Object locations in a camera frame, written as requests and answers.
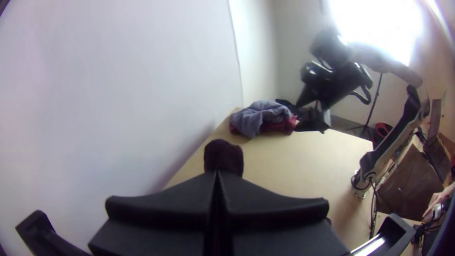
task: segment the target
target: bright window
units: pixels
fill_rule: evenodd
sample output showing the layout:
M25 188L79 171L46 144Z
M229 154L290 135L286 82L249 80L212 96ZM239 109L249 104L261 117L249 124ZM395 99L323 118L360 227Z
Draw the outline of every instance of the bright window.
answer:
M409 65L422 20L415 0L329 0L347 42L370 44Z

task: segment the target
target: red cloth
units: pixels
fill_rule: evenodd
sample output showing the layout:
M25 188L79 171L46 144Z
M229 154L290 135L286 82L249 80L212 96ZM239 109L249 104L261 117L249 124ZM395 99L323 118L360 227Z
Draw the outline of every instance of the red cloth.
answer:
M264 122L262 123L259 131L260 133L276 131L290 135L295 129L296 121L297 117L292 116L290 119L285 119L281 123ZM241 134L240 131L231 123L229 123L229 131L233 134Z

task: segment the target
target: wooden desk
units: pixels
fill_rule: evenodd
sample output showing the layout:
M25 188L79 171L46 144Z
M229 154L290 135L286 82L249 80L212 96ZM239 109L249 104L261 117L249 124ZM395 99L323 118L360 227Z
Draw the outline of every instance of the wooden desk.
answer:
M328 217L335 233L350 250L368 240L372 191L365 199L351 194L351 176L359 169L360 158L372 149L370 141L334 130L259 135L249 140L233 135L229 120L213 131L166 187L204 172L204 147L222 138L242 147L243 178L278 194L329 201Z

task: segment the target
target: tripod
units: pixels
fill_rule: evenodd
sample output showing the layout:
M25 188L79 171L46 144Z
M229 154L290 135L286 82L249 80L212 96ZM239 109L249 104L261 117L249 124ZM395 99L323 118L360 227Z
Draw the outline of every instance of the tripod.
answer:
M346 131L351 131L351 130L363 128L362 129L362 133L359 136L359 137L362 137L363 134L365 133L365 131L368 130L368 124L370 123L371 115L373 114L374 106L376 105L376 101L377 101L378 96L379 96L379 88L381 86L381 81L382 81L382 73L381 73L381 75L379 75L378 88L376 89L376 95L374 96L373 105L371 106L370 114L368 114L368 119L366 120L366 123L364 125L361 125L361 126L357 126L357 127L352 127L352 128L346 129Z

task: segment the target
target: brown fuzzy object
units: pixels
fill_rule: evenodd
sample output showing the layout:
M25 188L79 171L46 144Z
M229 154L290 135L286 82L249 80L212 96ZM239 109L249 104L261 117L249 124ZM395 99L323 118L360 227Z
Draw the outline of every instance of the brown fuzzy object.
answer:
M210 141L204 148L204 171L216 170L243 175L243 151L242 148L233 145L223 139Z

